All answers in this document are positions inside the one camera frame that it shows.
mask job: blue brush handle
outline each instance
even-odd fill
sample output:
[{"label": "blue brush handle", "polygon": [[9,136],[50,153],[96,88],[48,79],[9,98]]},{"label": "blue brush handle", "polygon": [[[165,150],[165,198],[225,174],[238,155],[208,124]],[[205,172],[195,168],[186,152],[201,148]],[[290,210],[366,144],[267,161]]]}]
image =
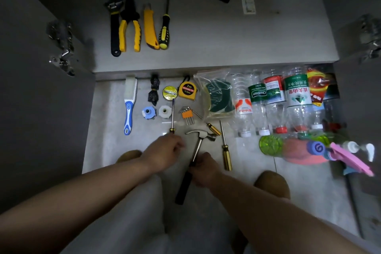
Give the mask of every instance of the blue brush handle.
[{"label": "blue brush handle", "polygon": [[126,121],[124,122],[124,135],[128,136],[132,130],[132,109],[134,104],[130,101],[126,102]]}]

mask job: hand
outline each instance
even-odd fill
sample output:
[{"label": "hand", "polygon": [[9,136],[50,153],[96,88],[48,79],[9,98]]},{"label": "hand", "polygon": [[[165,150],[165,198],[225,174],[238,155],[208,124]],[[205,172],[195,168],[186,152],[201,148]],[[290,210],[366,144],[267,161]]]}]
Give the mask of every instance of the hand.
[{"label": "hand", "polygon": [[180,136],[166,134],[150,144],[141,155],[153,173],[161,172],[173,165],[185,147]]},{"label": "hand", "polygon": [[212,156],[205,152],[197,157],[196,165],[189,167],[189,172],[193,175],[196,185],[211,188],[214,178],[221,173],[221,170]]}]

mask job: yellow round label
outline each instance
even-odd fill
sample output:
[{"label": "yellow round label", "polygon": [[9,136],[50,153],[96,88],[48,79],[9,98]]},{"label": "yellow round label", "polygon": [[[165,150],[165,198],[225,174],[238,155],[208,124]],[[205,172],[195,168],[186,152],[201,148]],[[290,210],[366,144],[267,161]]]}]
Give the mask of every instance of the yellow round label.
[{"label": "yellow round label", "polygon": [[177,89],[174,86],[166,86],[163,89],[163,97],[166,100],[173,100],[177,97]]}]

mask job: hammer head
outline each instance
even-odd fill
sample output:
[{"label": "hammer head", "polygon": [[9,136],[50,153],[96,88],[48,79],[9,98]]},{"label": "hammer head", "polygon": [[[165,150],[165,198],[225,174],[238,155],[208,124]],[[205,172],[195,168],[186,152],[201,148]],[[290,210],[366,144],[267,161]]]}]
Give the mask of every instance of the hammer head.
[{"label": "hammer head", "polygon": [[202,139],[202,140],[205,139],[205,138],[208,138],[211,141],[215,141],[216,137],[217,137],[216,134],[210,134],[210,133],[208,133],[207,131],[204,131],[204,130],[192,130],[192,131],[186,132],[185,134],[188,135],[190,133],[198,133],[198,138]]}]

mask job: pink spray nozzle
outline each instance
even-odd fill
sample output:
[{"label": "pink spray nozzle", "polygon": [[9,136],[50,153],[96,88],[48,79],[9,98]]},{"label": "pink spray nozzle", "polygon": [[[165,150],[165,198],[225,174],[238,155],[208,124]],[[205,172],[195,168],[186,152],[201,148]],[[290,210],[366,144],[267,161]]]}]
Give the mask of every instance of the pink spray nozzle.
[{"label": "pink spray nozzle", "polygon": [[351,154],[347,150],[341,148],[339,145],[335,143],[331,143],[331,152],[330,157],[335,160],[339,160],[344,162],[347,166],[355,169],[359,173],[365,173],[368,176],[373,177],[374,173],[370,169],[368,165],[366,165],[362,160],[356,157],[354,154]]}]

